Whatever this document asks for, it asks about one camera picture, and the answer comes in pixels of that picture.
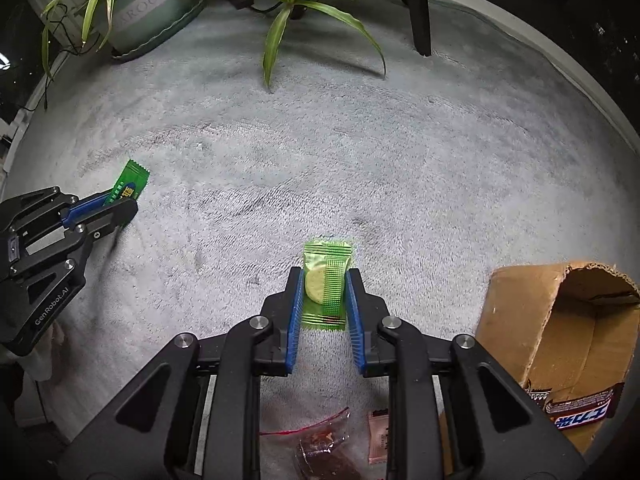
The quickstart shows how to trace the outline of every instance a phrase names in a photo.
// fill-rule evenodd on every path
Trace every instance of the light green snack packet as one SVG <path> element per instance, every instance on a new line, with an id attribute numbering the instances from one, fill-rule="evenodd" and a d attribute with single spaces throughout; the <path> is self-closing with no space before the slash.
<path id="1" fill-rule="evenodd" d="M 305 244 L 303 324 L 344 330 L 344 273 L 352 256 L 353 248 L 344 241 L 312 240 Z"/>
<path id="2" fill-rule="evenodd" d="M 122 173 L 113 185 L 111 194 L 104 201 L 105 204 L 114 202 L 121 198 L 132 197 L 138 199 L 142 190 L 145 189 L 146 181 L 149 179 L 149 172 L 131 158 L 122 170 Z"/>

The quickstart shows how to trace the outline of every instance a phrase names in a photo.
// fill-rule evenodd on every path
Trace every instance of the clear plastic bag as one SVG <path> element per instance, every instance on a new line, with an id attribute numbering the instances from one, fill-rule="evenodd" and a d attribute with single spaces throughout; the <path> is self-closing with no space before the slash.
<path id="1" fill-rule="evenodd" d="M 292 431 L 261 433 L 271 443 L 289 447 L 302 480 L 362 480 L 353 462 L 342 452 L 349 435 L 345 408 L 325 420 Z"/>

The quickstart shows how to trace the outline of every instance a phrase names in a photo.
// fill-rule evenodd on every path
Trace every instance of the plant pot label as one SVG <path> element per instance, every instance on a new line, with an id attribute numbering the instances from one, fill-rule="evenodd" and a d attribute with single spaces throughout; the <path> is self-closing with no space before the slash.
<path id="1" fill-rule="evenodd" d="M 120 32 L 140 21 L 168 0 L 133 0 L 113 16 L 113 30 Z"/>

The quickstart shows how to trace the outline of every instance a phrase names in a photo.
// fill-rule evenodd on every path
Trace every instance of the dark background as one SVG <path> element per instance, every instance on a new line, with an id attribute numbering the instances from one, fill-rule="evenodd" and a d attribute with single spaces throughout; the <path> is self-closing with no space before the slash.
<path id="1" fill-rule="evenodd" d="M 488 0 L 551 38 L 611 95 L 640 132 L 640 0 Z M 26 0 L 0 0 L 0 117 L 10 123 L 43 75 L 42 23 Z M 52 38 L 50 59 L 60 46 Z"/>

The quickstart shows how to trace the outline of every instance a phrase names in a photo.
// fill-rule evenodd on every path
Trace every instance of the torn cardboard edge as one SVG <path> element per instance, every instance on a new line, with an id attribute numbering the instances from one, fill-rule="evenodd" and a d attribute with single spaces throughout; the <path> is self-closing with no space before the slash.
<path id="1" fill-rule="evenodd" d="M 543 403 L 563 402 L 625 379 L 639 304 L 633 281 L 604 264 L 503 267 L 491 276 L 476 338 Z M 585 424 L 565 431 L 583 452 L 602 423 L 601 411 L 593 424 L 580 419 Z"/>

